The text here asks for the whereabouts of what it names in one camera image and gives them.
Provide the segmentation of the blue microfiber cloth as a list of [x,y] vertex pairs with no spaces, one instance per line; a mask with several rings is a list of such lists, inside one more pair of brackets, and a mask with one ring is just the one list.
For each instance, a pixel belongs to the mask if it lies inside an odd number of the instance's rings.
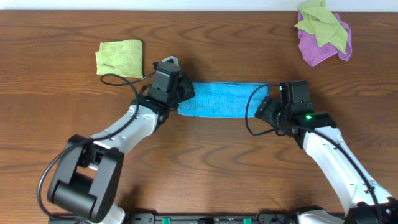
[[201,118],[252,118],[268,87],[260,83],[194,82],[195,96],[179,104],[178,114]]

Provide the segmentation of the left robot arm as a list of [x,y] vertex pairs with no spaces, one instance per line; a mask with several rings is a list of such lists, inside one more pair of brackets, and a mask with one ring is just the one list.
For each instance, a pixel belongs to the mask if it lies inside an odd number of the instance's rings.
[[157,70],[147,95],[136,94],[128,111],[104,131],[85,138],[72,136],[45,169],[56,170],[47,200],[68,211],[49,213],[49,221],[124,223],[126,211],[115,204],[124,158],[167,120],[170,112],[195,96],[183,70]]

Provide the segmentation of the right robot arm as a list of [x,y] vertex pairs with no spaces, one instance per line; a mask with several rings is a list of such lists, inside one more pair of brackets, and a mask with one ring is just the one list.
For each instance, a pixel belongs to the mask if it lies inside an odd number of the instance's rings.
[[344,223],[397,223],[397,199],[361,165],[328,113],[314,112],[310,101],[281,103],[267,96],[254,115],[294,138],[316,162],[340,200]]

